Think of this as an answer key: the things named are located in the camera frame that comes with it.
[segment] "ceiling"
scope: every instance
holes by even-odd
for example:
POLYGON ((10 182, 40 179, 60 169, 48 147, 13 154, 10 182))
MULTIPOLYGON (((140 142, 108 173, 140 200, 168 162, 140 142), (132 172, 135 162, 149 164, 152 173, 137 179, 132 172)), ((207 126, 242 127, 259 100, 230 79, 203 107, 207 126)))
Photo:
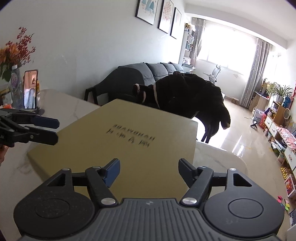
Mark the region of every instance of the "ceiling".
POLYGON ((286 0, 185 0, 185 2, 236 14, 260 24, 286 40, 296 39, 296 9, 286 0))

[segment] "white drawer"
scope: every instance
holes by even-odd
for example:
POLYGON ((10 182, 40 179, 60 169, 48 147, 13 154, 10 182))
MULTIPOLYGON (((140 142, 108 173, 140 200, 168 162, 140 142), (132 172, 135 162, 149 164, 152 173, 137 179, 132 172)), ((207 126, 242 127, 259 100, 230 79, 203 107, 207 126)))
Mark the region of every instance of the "white drawer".
POLYGON ((284 155, 292 169, 292 171, 294 170, 294 168, 296 167, 296 156, 295 154, 291 151, 291 149, 289 147, 287 147, 287 149, 284 152, 284 155))
POLYGON ((270 119, 270 117, 266 117, 266 120, 264 122, 266 124, 266 127, 269 129, 271 124, 272 124, 272 119, 270 119))
POLYGON ((270 128, 269 128, 270 133, 272 134, 273 137, 276 137, 277 130, 276 130, 276 125, 275 123, 272 123, 270 128))

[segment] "window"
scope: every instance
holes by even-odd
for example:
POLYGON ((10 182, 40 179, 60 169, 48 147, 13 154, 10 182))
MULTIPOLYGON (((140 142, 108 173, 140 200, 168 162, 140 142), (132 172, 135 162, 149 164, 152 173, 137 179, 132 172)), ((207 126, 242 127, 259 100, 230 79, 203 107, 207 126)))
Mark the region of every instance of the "window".
POLYGON ((254 36, 207 21, 197 58, 249 76, 255 51, 254 36))
POLYGON ((277 64, 281 61, 281 56, 276 53, 269 53, 266 65, 263 73, 263 78, 267 78, 267 81, 275 81, 274 76, 276 75, 277 64))

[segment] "water bottle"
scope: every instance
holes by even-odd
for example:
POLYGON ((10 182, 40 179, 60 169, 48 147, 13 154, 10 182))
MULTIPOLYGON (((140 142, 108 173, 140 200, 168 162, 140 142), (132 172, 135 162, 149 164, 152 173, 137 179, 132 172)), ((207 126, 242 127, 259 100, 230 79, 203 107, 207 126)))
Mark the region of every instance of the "water bottle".
POLYGON ((12 86, 12 107, 18 110, 23 109, 23 88, 20 78, 20 70, 17 65, 11 68, 11 86, 12 86))

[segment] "bottle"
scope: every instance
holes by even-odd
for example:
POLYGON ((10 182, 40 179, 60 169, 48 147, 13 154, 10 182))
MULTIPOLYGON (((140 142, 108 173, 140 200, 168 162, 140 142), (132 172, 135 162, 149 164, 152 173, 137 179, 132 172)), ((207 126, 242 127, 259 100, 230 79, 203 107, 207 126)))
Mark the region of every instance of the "bottle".
POLYGON ((36 107, 41 108, 39 80, 36 81, 36 107))
POLYGON ((17 65, 11 68, 11 87, 12 87, 12 107, 18 110, 23 109, 23 88, 20 78, 20 70, 17 65))

